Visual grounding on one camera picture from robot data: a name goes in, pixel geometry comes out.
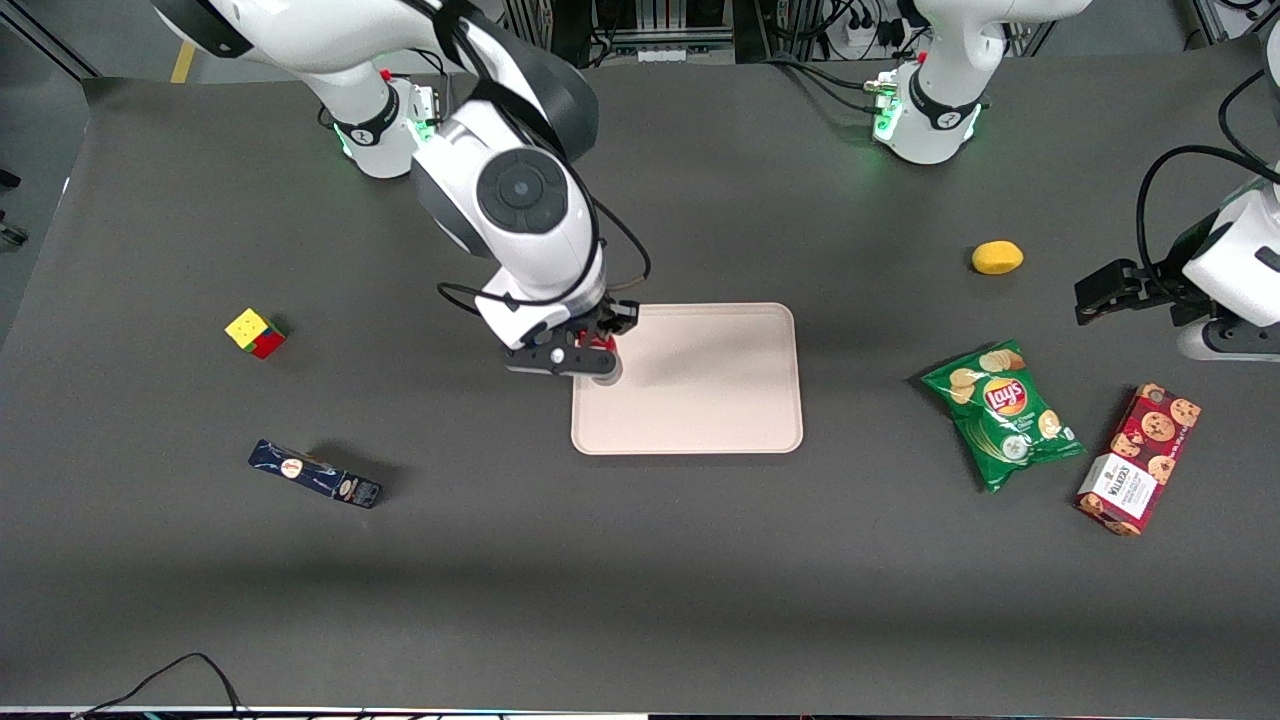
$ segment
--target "chip bag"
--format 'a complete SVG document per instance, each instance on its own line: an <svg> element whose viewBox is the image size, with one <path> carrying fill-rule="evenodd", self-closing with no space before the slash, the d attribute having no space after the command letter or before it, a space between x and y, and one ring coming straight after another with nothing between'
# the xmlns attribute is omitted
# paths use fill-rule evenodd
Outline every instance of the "chip bag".
<svg viewBox="0 0 1280 720"><path fill-rule="evenodd" d="M1084 452L1036 389L1012 340L933 370L924 384L946 398L987 492L1015 470Z"/></svg>

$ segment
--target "gray tabletop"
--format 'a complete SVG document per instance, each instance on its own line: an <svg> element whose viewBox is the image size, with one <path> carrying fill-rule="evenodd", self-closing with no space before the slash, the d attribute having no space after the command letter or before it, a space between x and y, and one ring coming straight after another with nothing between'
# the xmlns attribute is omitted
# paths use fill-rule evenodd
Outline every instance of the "gray tabletop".
<svg viewBox="0 0 1280 720"><path fill-rule="evenodd" d="M575 452L568 383L506 373L434 293L492 266L342 160L301 85L91 86L0 355L0 703L101 701L201 650L252 705L1280 716L1280 373L1181 359L1158 310L1071 311L1132 255L1149 161L1221 143L1260 63L1007 61L937 168L773 68L590 73L580 168L653 252L635 297L795 313L805 441L764 457ZM1233 118L1275 154L1261 88ZM1243 179L1172 165L1157 252ZM968 272L996 237L1025 266ZM223 334L246 306L292 327L266 363ZM1204 406L1146 536L1071 509L1089 457L978 491L909 379L1009 337L1093 448L1138 382ZM251 470L260 437L384 501ZM140 700L220 689L192 667Z"/></svg>

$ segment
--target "lemon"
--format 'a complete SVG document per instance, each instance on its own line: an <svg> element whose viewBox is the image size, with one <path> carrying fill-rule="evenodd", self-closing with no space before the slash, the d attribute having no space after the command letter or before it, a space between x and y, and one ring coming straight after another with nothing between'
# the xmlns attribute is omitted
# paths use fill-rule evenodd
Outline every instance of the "lemon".
<svg viewBox="0 0 1280 720"><path fill-rule="evenodd" d="M983 242L973 251L973 269L984 275L1002 275L1023 264L1023 251L1007 240Z"/></svg>

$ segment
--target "red cookie box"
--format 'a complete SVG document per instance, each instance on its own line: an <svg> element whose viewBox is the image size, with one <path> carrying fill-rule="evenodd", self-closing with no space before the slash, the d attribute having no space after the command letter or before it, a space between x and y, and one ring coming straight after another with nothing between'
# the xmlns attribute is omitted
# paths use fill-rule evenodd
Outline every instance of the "red cookie box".
<svg viewBox="0 0 1280 720"><path fill-rule="evenodd" d="M1076 507L1117 536L1142 534L1199 413L1155 383L1139 387L1108 452L1084 477Z"/></svg>

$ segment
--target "blue box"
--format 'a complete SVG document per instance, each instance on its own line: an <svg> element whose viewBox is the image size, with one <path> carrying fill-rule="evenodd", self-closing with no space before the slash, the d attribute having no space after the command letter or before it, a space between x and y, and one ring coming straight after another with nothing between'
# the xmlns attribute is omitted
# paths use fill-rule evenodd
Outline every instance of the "blue box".
<svg viewBox="0 0 1280 720"><path fill-rule="evenodd" d="M310 455L294 452L266 439L257 441L257 447L248 456L248 464L259 470L291 479L338 502L358 507L372 507L378 501L378 493L383 491L383 486L370 479L339 470Z"/></svg>

